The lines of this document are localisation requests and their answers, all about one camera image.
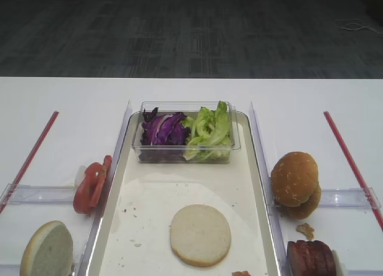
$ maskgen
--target tomato slice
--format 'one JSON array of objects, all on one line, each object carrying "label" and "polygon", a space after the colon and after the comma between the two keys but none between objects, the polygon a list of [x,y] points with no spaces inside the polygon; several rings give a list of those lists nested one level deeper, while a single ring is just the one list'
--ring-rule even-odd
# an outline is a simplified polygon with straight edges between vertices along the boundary
[{"label": "tomato slice", "polygon": [[77,213],[90,214],[92,208],[89,206],[89,202],[90,196],[93,194],[92,190],[94,190],[94,182],[92,177],[86,176],[77,188],[73,199],[73,208]]},{"label": "tomato slice", "polygon": [[104,162],[102,164],[102,169],[98,174],[97,186],[90,200],[91,207],[96,207],[100,200],[102,188],[104,187],[105,180],[107,179],[107,173],[111,164],[112,164],[112,157],[110,155],[105,156]]},{"label": "tomato slice", "polygon": [[73,199],[73,208],[77,213],[90,214],[97,206],[111,163],[112,157],[107,155],[102,165],[93,162],[87,167],[85,179],[77,188]]},{"label": "tomato slice", "polygon": [[91,165],[85,169],[85,175],[96,175],[101,171],[102,165],[99,162],[93,162]]}]

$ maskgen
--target clear plastic container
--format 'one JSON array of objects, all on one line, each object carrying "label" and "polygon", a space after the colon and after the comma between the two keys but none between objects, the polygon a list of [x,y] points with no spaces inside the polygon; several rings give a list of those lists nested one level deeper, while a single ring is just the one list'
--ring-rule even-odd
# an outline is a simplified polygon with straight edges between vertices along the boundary
[{"label": "clear plastic container", "polygon": [[[210,110],[216,110],[216,102],[143,102],[139,112],[136,130],[133,136],[132,148],[134,149],[139,162],[143,163],[228,163],[233,150],[239,150],[241,143],[239,141],[238,124],[235,114],[235,108],[228,102],[227,116],[231,122],[229,139],[231,145],[142,145],[142,123],[144,122],[143,112],[152,111],[158,107],[158,116],[183,112],[186,116],[197,118],[201,107]],[[188,161],[184,158],[184,153],[195,151],[201,157],[194,157]]]}]

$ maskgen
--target bread crumb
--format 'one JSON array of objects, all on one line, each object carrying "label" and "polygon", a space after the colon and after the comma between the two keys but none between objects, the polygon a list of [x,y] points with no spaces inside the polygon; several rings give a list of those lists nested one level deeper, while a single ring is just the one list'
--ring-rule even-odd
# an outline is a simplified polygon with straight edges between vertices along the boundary
[{"label": "bread crumb", "polygon": [[312,228],[307,223],[298,225],[296,230],[300,233],[302,233],[304,236],[306,236],[307,240],[311,241],[314,239],[313,232],[315,231],[314,228]]}]

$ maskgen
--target sausage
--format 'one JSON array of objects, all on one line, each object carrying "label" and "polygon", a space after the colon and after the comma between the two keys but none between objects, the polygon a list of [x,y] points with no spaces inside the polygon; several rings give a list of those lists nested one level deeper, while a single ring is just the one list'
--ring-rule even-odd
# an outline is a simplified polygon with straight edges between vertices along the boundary
[{"label": "sausage", "polygon": [[237,272],[233,272],[232,276],[251,276],[251,275],[247,271],[244,271],[244,272],[237,271]]},{"label": "sausage", "polygon": [[322,247],[317,242],[308,241],[307,245],[311,255],[314,257],[315,266],[317,268],[317,276],[327,276],[326,259],[324,258]]},{"label": "sausage", "polygon": [[310,276],[307,272],[306,262],[302,256],[299,244],[293,241],[288,242],[287,258],[294,276]]},{"label": "sausage", "polygon": [[304,240],[298,240],[297,245],[299,246],[303,259],[305,260],[308,275],[315,275],[317,273],[317,267],[315,266],[315,259],[310,252],[307,242]]},{"label": "sausage", "polygon": [[315,240],[314,242],[316,242],[317,245],[320,245],[322,248],[322,252],[326,260],[327,276],[336,276],[335,260],[330,247],[319,240]]}]

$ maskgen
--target red stick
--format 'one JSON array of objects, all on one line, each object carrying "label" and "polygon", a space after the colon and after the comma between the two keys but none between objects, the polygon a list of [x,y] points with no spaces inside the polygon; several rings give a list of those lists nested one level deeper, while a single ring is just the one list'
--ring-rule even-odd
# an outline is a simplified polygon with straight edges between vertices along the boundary
[{"label": "red stick", "polygon": [[351,156],[351,153],[349,152],[340,132],[338,131],[338,129],[336,128],[336,125],[335,125],[335,122],[333,121],[333,119],[331,118],[331,115],[328,111],[325,111],[323,112],[327,122],[329,123],[330,127],[331,127],[331,130],[333,131],[335,137],[336,137],[336,140],[338,141],[339,145],[341,146],[341,149],[343,150],[343,153],[344,155],[346,156],[346,159],[348,161],[348,164],[350,165],[355,177],[357,178],[358,182],[359,182],[359,185],[361,188],[363,188],[365,191],[366,191],[366,196],[367,196],[367,200],[370,202],[371,204],[371,208],[372,208],[372,212],[374,213],[375,215],[375,218],[377,219],[381,229],[383,230],[383,216],[382,216],[382,213],[379,209],[377,208],[374,208],[374,207],[377,207],[376,203],[375,203],[375,200],[374,198],[371,196],[370,192],[369,192],[369,189],[367,187],[367,184],[363,178],[363,176],[361,175],[354,159],[352,158]]},{"label": "red stick", "polygon": [[47,125],[45,126],[44,130],[42,131],[40,137],[37,139],[37,142],[35,143],[35,146],[32,148],[31,152],[29,153],[28,157],[26,158],[23,166],[20,168],[19,173],[16,175],[16,178],[12,182],[11,188],[9,189],[4,202],[0,205],[0,213],[4,210],[4,208],[7,206],[8,200],[10,200],[14,190],[16,189],[17,185],[19,184],[20,180],[24,176],[24,173],[26,172],[29,164],[31,164],[32,159],[34,158],[37,150],[39,149],[42,141],[47,136],[50,128],[52,127],[54,121],[56,120],[57,116],[59,115],[58,111],[55,111],[52,116],[50,117]]}]

